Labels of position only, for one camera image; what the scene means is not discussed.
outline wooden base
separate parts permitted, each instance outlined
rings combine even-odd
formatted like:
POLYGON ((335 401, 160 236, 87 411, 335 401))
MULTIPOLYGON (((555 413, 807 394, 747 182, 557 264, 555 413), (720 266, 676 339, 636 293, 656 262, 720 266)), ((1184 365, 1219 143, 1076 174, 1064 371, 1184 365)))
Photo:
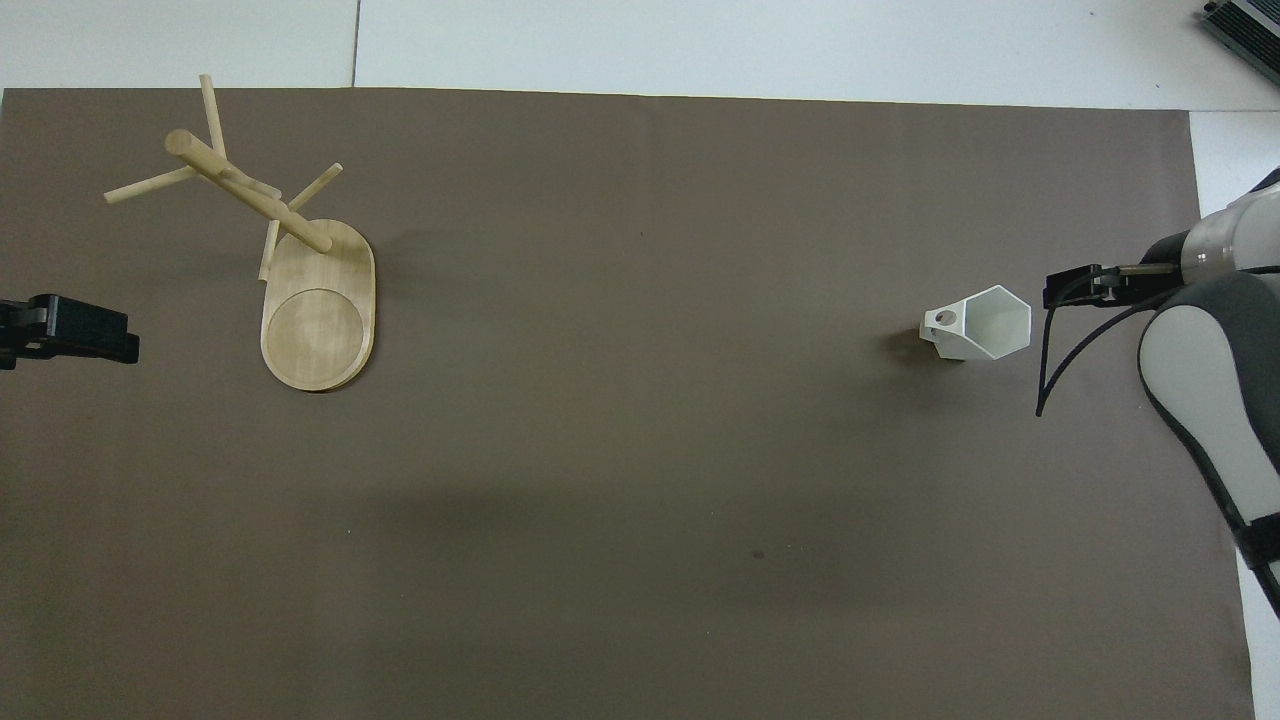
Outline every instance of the wooden base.
POLYGON ((355 228, 312 220, 333 238, 316 252, 292 234, 275 246, 262 301, 262 359, 284 384, 334 389, 364 369, 374 348, 374 252, 355 228))

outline white tile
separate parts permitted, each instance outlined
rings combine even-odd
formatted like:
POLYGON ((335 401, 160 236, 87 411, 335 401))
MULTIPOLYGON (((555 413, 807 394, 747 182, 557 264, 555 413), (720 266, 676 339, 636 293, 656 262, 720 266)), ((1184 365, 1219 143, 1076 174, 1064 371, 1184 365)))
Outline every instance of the white tile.
POLYGON ((0 1, 0 87, 351 85, 356 0, 0 1))
MULTIPOLYGON (((1192 113, 1201 211, 1220 210, 1280 165, 1280 113, 1192 113)), ((1257 720, 1280 720, 1280 619, 1236 557, 1257 720)))
POLYGON ((1201 0, 364 0, 356 83, 1280 109, 1201 0))

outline wooden mug tree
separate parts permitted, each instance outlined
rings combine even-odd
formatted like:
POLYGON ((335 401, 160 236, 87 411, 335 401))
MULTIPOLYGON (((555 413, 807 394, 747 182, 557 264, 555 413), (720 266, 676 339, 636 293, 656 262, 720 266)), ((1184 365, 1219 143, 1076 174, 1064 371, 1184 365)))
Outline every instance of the wooden mug tree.
POLYGON ((108 202, 137 197, 204 177, 269 223, 259 279, 266 282, 260 345, 262 359, 284 384, 320 392, 355 378, 374 347, 376 277, 369 241, 338 220, 307 220, 298 210, 342 172, 334 163, 293 200, 253 179, 227 159, 214 85, 200 76, 212 147, 184 129, 170 132, 165 150, 179 168, 104 193, 108 202), (280 228, 285 236, 282 238, 280 228))

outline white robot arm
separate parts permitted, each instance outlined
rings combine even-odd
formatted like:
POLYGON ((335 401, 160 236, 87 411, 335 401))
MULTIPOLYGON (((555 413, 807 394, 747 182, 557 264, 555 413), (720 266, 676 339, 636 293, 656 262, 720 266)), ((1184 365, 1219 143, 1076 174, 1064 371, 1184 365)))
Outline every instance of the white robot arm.
POLYGON ((1245 565, 1280 616, 1280 168, 1224 210, 1161 240, 1138 265, 1046 278, 1044 348, 1062 305, 1156 310, 1138 347, 1156 411, 1194 457, 1245 565))

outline wooden peg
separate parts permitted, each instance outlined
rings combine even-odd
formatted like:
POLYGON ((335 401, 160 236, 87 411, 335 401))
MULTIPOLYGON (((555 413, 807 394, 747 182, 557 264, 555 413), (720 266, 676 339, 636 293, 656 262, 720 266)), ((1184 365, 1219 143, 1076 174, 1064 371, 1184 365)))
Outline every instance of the wooden peg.
MULTIPOLYGON (((293 211, 300 210, 303 205, 307 204, 307 200, 315 197, 315 195, 320 192, 320 188, 329 184, 329 181, 338 177, 338 173, 340 172, 342 172, 342 165, 339 163, 329 165, 329 169, 320 173, 320 177, 311 181, 311 184, 303 187, 302 192, 294 196, 293 200, 289 200, 288 205, 289 210, 293 211)), ((264 245, 262 247, 262 261, 259 264, 257 268, 257 279, 262 282, 266 282, 266 277, 271 270, 271 258, 275 255, 275 242, 279 240, 279 237, 280 237, 280 223, 279 220, 271 220, 270 223, 266 224, 266 245, 264 245)))
POLYGON ((328 252, 333 247, 333 238, 325 234, 324 231, 314 227, 302 215, 289 210, 284 202, 223 178, 220 173, 224 169, 230 168, 234 172, 239 172, 239 168, 236 168, 225 158, 214 152, 212 147, 201 142, 189 131, 175 129, 170 132, 164 138, 164 147, 170 155, 182 159, 183 163, 195 168, 197 173, 211 179, 214 184, 232 193, 237 200, 248 205, 266 219, 279 220, 285 231, 301 240, 311 250, 328 252))
POLYGON ((214 78, 200 76, 200 95, 205 99, 205 118, 209 120, 209 142, 214 152, 227 156, 227 143, 223 141, 223 120, 218 117, 218 99, 214 97, 214 78))
POLYGON ((257 279, 266 282, 271 274, 271 258, 275 256, 275 241, 280 237, 280 220, 266 223, 266 245, 262 246, 262 261, 257 266, 257 279))
POLYGON ((252 190, 253 192, 261 192, 262 195, 275 200, 279 200, 282 195, 279 190, 275 190, 274 187, 266 184, 265 182, 256 181, 246 176, 244 173, 237 170, 236 168, 223 168, 221 170, 219 170, 218 177, 223 178, 224 181, 244 186, 252 190))
POLYGON ((338 177, 338 173, 340 172, 342 172, 340 164, 334 163, 329 165, 328 170, 320 173, 320 177, 311 181, 311 184, 303 187, 302 192, 300 192, 293 200, 289 200, 289 210, 300 210, 303 205, 307 204, 307 200, 315 197, 315 195, 320 192, 320 188, 329 184, 329 181, 338 177))
POLYGON ((191 179, 197 177, 198 173, 192 168, 178 168, 177 170, 169 170, 168 173, 156 176, 154 178, 147 178, 145 181, 138 181, 124 187, 118 187, 115 190, 109 190, 102 193, 102 197, 109 205, 114 205, 122 200, 128 200, 131 197, 137 197, 151 192, 152 190, 160 190, 161 187, 169 187, 170 184, 177 184, 184 179, 191 179))

